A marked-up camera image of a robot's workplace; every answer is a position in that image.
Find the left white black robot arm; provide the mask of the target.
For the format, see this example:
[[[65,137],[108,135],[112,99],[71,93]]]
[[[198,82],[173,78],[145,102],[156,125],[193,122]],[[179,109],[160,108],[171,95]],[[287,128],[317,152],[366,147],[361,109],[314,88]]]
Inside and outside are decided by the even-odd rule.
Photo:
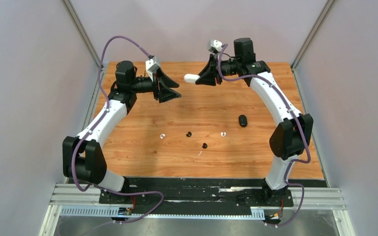
[[[180,98],[175,91],[180,85],[166,76],[160,64],[146,61],[147,76],[137,76],[137,67],[124,60],[116,65],[116,80],[110,88],[103,108],[93,121],[74,137],[63,140],[63,174],[112,191],[119,203],[131,197],[128,179],[108,170],[102,148],[116,125],[126,117],[139,93],[152,93],[159,103]]]

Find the white earbud charging case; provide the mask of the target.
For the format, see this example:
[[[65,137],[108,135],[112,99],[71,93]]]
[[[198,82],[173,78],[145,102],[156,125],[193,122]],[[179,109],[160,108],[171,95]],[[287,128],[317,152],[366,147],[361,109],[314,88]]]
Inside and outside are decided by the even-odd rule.
[[[184,75],[184,81],[186,83],[195,84],[196,81],[200,78],[198,74],[186,74]]]

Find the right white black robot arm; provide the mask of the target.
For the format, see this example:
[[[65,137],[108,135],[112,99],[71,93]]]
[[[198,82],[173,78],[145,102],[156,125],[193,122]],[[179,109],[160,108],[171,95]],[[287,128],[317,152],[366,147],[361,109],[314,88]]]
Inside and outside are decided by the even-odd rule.
[[[223,81],[244,80],[269,110],[276,128],[269,139],[274,155],[270,171],[264,179],[260,200],[265,205],[278,205],[287,195],[291,169],[296,162],[309,163],[309,144],[313,117],[298,110],[278,86],[266,62],[257,60],[249,37],[233,41],[234,56],[223,60],[227,44],[209,42],[210,57],[198,74],[186,74],[184,80],[196,85],[216,86]]]

